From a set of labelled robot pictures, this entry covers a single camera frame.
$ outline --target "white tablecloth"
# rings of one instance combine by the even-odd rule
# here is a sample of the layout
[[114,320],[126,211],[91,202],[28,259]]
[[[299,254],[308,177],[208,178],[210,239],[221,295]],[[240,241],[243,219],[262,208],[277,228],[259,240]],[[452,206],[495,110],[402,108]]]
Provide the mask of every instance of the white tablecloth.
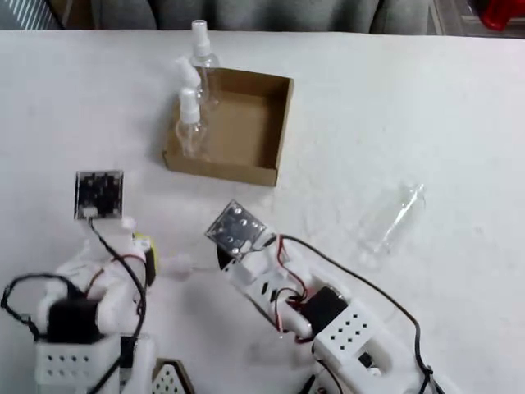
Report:
[[[82,245],[75,171],[125,170],[125,211],[162,256],[214,267],[203,232],[238,199],[365,273],[418,316],[422,351],[465,393],[525,392],[525,43],[355,34],[217,33],[224,66],[295,79],[277,188],[169,172],[160,159],[187,32],[0,33],[2,285]],[[353,228],[400,181],[427,206],[381,268],[349,261]],[[381,297],[349,282],[372,305]],[[15,305],[32,310],[29,286]],[[146,331],[199,394],[294,393],[308,366],[249,358],[273,328],[221,277],[160,277]],[[407,344],[413,329],[405,324]],[[30,335],[0,314],[0,392],[31,392]]]

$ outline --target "bottle cap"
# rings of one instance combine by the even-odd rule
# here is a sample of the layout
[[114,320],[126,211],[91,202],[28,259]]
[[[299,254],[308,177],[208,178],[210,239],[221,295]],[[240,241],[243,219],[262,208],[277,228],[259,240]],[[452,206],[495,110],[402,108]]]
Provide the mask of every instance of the bottle cap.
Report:
[[200,86],[200,76],[195,68],[189,64],[186,57],[179,57],[175,61],[179,73],[180,88],[197,89]]
[[186,125],[200,121],[200,108],[195,89],[183,88],[180,91],[180,120]]
[[194,36],[194,55],[198,57],[209,55],[210,38],[208,37],[208,23],[202,19],[191,22],[191,30]]

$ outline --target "open cardboard box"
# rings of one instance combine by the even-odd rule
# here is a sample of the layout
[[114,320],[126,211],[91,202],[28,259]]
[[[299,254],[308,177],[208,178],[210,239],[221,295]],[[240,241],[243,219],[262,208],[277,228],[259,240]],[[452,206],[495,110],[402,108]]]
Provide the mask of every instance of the open cardboard box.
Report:
[[208,114],[209,160],[186,158],[176,138],[178,103],[162,152],[173,171],[275,186],[294,81],[222,68],[221,102]]

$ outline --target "yellow part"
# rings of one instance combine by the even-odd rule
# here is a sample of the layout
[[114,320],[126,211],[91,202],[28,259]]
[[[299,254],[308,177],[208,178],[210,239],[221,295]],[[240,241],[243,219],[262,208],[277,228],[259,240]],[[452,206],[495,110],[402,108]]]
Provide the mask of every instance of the yellow part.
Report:
[[148,240],[149,241],[149,245],[151,246],[151,249],[153,250],[153,262],[155,264],[155,272],[158,273],[158,253],[157,253],[157,246],[155,245],[153,238],[151,236],[146,236],[145,234],[141,234],[139,232],[133,233],[133,236],[138,240]]

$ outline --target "cable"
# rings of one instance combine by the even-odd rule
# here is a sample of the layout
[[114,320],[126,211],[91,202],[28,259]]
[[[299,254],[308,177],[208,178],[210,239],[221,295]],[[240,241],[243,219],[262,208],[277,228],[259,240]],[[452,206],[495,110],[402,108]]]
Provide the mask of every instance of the cable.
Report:
[[274,302],[274,307],[275,307],[275,315],[276,315],[276,328],[277,328],[277,331],[278,332],[282,332],[282,326],[281,326],[281,318],[279,316],[279,313],[277,312],[277,301],[279,300],[279,296],[281,295],[281,293],[283,291],[292,291],[293,293],[295,293],[299,298],[300,298],[300,294],[292,289],[291,287],[282,287],[281,289],[279,289],[279,291],[276,293],[276,298],[275,300],[273,301]]
[[282,236],[278,236],[278,246],[277,246],[277,262],[281,267],[283,267],[303,288],[303,294],[301,295],[301,300],[306,300],[308,297],[308,289],[306,288],[306,285],[304,284],[303,280],[294,273],[291,269],[285,267],[284,263],[281,260],[281,254],[283,250],[286,252],[285,244],[283,243]]
[[[351,271],[350,269],[348,269],[346,267],[343,267],[341,264],[337,263],[334,259],[331,259],[327,255],[322,253],[319,249],[315,248],[314,246],[311,246],[308,242],[305,242],[305,241],[303,241],[303,240],[301,240],[299,238],[296,238],[294,236],[280,235],[280,238],[282,240],[289,240],[289,241],[293,241],[293,242],[297,242],[298,244],[301,244],[302,246],[306,247],[307,249],[310,249],[313,253],[317,254],[322,259],[326,260],[328,263],[336,266],[341,271],[343,271],[345,273],[348,273],[352,277],[355,277],[359,281],[369,285],[372,289],[374,289],[375,291],[380,293],[388,301],[390,301],[392,304],[394,304],[395,307],[397,309],[399,309],[410,320],[410,322],[412,322],[412,324],[416,328],[416,335],[415,335],[415,340],[414,340],[414,353],[415,353],[415,356],[416,356],[416,362],[418,363],[418,367],[421,369],[421,372],[422,372],[423,377],[424,377],[423,385],[422,385],[419,393],[423,394],[425,389],[426,389],[426,387],[427,387],[427,384],[432,380],[431,376],[433,375],[434,372],[433,372],[432,368],[430,368],[429,366],[425,365],[425,363],[423,362],[422,357],[421,357],[421,327],[419,326],[419,322],[417,321],[417,319],[414,316],[412,316],[411,313],[403,307],[403,305],[401,305],[399,302],[397,302],[391,295],[386,293],[380,287],[374,285],[368,279],[366,279],[365,277],[362,277],[361,275],[355,273],[354,271]],[[443,389],[440,387],[439,384],[434,382],[434,385],[435,385],[435,388],[436,388],[436,391],[437,391],[438,394],[445,394],[445,392],[443,391]]]
[[93,277],[91,278],[91,280],[89,281],[88,283],[88,286],[86,287],[85,289],[85,296],[87,298],[87,296],[89,295],[89,291],[91,290],[91,287],[93,287],[93,284],[95,283],[95,281],[97,280],[97,278],[102,275],[104,272],[104,268],[100,268],[94,275]]
[[343,387],[341,387],[341,384],[339,383],[339,380],[336,378],[336,375],[331,371],[330,368],[328,368],[328,365],[325,363],[324,360],[316,358],[313,345],[312,345],[312,355],[313,355],[313,359],[316,360],[330,374],[331,378],[336,383],[337,389],[339,390],[339,394],[343,394]]
[[88,394],[95,394],[98,392],[104,384],[106,384],[107,380],[115,373],[116,369],[118,369],[121,362],[131,353],[133,352],[133,349],[135,348],[135,343],[139,337],[140,331],[142,330],[142,326],[144,324],[144,320],[146,317],[146,291],[142,284],[140,283],[140,280],[137,278],[133,270],[130,268],[128,263],[120,256],[102,237],[102,235],[97,231],[97,229],[93,225],[93,219],[89,220],[89,226],[91,227],[91,230],[95,233],[95,235],[98,237],[104,248],[106,248],[107,252],[120,264],[122,264],[122,267],[130,274],[131,279],[133,280],[133,283],[136,285],[137,290],[140,294],[140,314],[139,314],[139,321],[137,322],[137,326],[131,335],[130,338],[130,344],[126,347],[124,351],[121,352],[121,355],[115,360],[115,362],[112,364],[111,367],[106,371],[106,373],[100,378],[98,383],[93,386],[89,391]]
[[57,279],[58,281],[61,281],[67,286],[68,298],[82,298],[84,297],[84,293],[70,279],[56,273],[27,273],[26,275],[16,277],[11,281],[11,283],[9,283],[9,285],[6,286],[3,291],[2,301],[0,301],[0,308],[5,309],[6,312],[8,312],[15,320],[27,326],[33,334],[34,341],[36,342],[40,338],[40,333],[30,315],[19,314],[7,303],[7,300],[9,300],[9,297],[11,296],[11,293],[15,289],[16,285],[30,279]]

